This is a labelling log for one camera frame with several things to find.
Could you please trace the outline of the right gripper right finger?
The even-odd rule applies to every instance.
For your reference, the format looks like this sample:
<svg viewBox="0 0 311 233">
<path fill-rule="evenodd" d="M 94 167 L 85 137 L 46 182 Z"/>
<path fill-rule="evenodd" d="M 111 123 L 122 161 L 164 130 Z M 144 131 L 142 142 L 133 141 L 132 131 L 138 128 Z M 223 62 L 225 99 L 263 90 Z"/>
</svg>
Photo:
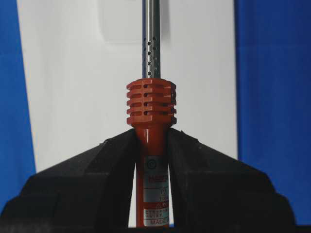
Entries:
<svg viewBox="0 0 311 233">
<path fill-rule="evenodd" d="M 269 177 L 175 129 L 168 132 L 175 227 L 185 233 L 293 233 Z"/>
</svg>

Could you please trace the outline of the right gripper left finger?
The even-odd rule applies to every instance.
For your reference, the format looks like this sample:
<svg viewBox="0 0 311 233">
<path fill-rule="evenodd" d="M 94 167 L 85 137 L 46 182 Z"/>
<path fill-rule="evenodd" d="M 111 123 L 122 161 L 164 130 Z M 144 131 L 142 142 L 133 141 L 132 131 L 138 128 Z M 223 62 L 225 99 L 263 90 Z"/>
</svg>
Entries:
<svg viewBox="0 0 311 233">
<path fill-rule="evenodd" d="M 31 176 L 0 216 L 3 233 L 110 233 L 129 222 L 134 130 Z"/>
</svg>

